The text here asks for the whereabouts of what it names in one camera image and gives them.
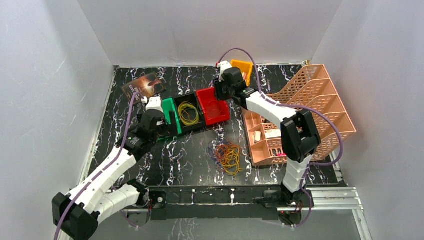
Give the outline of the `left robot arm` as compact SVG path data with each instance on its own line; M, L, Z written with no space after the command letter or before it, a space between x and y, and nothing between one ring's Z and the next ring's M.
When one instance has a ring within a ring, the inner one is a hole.
M166 119L157 109L138 115L137 124L126 127L118 146L94 172L67 194L59 192L52 199L55 239L63 232L73 240L88 240L101 222L124 208L152 205L149 187L136 179L112 192L109 190L124 172L151 151L158 139L178 134L174 111L169 115L170 119Z

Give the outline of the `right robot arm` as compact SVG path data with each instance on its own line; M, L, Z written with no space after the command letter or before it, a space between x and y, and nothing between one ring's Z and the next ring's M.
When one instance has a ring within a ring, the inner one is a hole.
M286 155L286 173L281 190L256 200L266 205L279 203L295 207L305 190L305 176L310 161L321 144L312 113L281 106L270 97L247 86L239 68L229 63L217 64L219 77L214 80L215 96L219 101L233 100L241 108L260 115L280 130L281 148Z

